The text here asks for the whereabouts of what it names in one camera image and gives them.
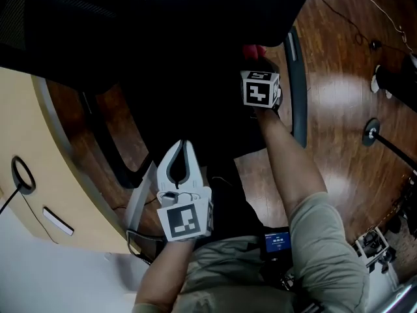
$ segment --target hardwood floor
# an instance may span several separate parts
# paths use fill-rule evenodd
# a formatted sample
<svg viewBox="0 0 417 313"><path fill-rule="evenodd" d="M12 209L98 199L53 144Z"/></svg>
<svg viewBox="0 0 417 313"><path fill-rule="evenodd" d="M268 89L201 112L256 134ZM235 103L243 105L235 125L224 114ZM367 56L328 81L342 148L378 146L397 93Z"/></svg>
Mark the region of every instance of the hardwood floor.
<svg viewBox="0 0 417 313"><path fill-rule="evenodd" d="M368 0L327 0L334 9L357 24L369 40L407 50L389 19ZM410 45L417 48L417 8L411 0L375 0L401 24ZM417 113L400 101L388 100L382 91L373 94L369 82L377 64L398 71L403 53L387 47L372 52L358 45L356 29L334 14L321 0L307 0L295 22L304 55L308 82L308 146L328 187L332 203L345 224L351 242L377 225L399 195L410 169L389 150L376 143L361 143L366 122L377 117L381 134L417 158ZM281 67L284 103L280 115L291 124L289 81L283 47L268 48L267 57ZM83 119L76 92L48 82L58 116L74 147L80 166L87 172L112 207L125 205L131 190L115 181L93 135ZM120 89L99 96L109 129L125 162L136 169L145 155ZM287 219L272 179L265 150L236 159L248 201L268 226L283 226ZM158 229L156 207L145 208L141 227Z"/></svg>

